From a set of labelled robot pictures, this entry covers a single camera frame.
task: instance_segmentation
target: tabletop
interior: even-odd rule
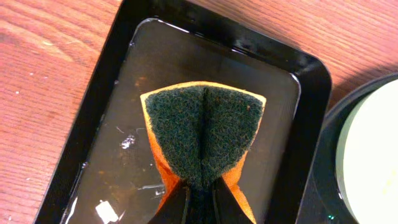
[[[330,107],[398,70],[398,1],[193,2],[318,57]],[[32,223],[121,1],[0,4],[0,223]]]

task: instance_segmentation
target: wooden table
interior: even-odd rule
[[[398,70],[398,1],[194,2],[322,60],[331,105]],[[2,1],[0,223],[34,220],[120,3]]]

